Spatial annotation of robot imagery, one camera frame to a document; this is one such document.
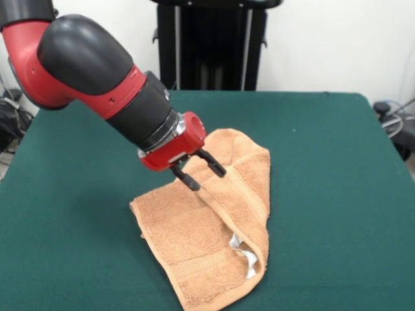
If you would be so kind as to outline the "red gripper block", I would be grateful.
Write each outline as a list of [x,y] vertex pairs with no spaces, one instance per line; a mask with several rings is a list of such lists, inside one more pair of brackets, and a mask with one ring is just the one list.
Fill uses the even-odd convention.
[[173,166],[173,163],[183,156],[196,152],[196,155],[203,159],[218,177],[223,178],[226,169],[208,151],[201,149],[205,138],[206,130],[202,121],[196,114],[188,111],[179,116],[177,125],[161,145],[148,152],[138,149],[138,156],[150,170],[162,171],[171,168],[176,178],[196,192],[200,190],[200,184],[182,171],[180,166]]

